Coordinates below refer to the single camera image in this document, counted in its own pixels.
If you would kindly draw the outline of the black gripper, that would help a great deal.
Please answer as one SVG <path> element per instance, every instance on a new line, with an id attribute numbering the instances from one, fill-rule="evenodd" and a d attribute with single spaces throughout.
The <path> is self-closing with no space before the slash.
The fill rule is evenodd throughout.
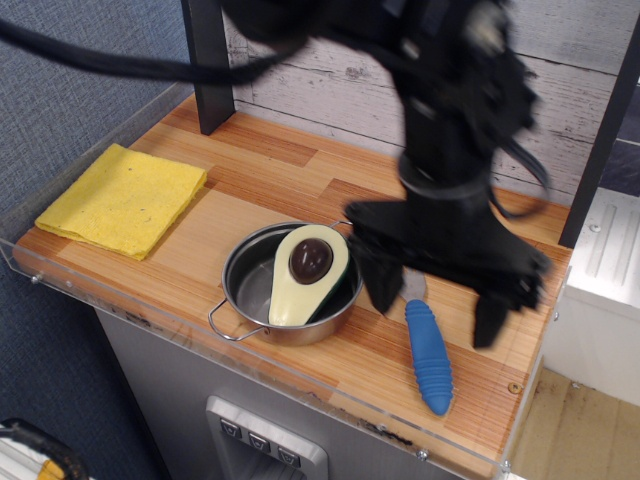
<path id="1" fill-rule="evenodd" d="M 489 177 L 454 186 L 409 169 L 402 201 L 350 203 L 350 252 L 373 307 L 386 315 L 410 267 L 475 290 L 473 347 L 490 348 L 511 310 L 536 308 L 550 260 L 510 232 L 490 207 Z"/>

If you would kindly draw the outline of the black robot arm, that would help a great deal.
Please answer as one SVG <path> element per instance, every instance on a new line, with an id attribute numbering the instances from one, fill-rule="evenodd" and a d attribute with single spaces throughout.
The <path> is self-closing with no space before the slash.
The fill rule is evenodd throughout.
<path id="1" fill-rule="evenodd" d="M 406 196 L 346 207 L 353 253 L 375 308 L 390 308 L 403 267 L 475 290 L 473 344 L 490 347 L 510 311 L 535 308 L 549 259 L 511 233 L 491 169 L 497 150 L 548 189 L 515 139 L 535 93 L 509 46 L 501 1 L 226 1 L 249 40 L 280 53 L 323 37 L 369 54 L 391 75 L 404 112 L 398 162 Z"/>

